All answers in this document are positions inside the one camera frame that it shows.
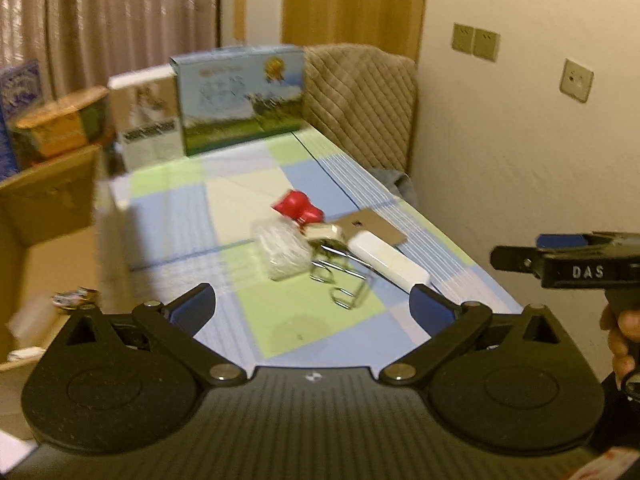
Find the person's right hand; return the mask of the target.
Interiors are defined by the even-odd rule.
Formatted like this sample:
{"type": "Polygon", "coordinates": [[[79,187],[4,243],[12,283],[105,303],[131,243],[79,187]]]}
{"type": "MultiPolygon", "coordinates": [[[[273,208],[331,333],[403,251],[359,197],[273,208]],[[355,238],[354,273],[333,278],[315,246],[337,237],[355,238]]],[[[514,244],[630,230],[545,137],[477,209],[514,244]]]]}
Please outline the person's right hand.
{"type": "Polygon", "coordinates": [[[608,348],[612,352],[612,370],[617,389],[624,378],[636,368],[631,345],[639,342],[639,310],[629,309],[615,313],[608,304],[600,318],[600,329],[608,333],[608,348]]]}

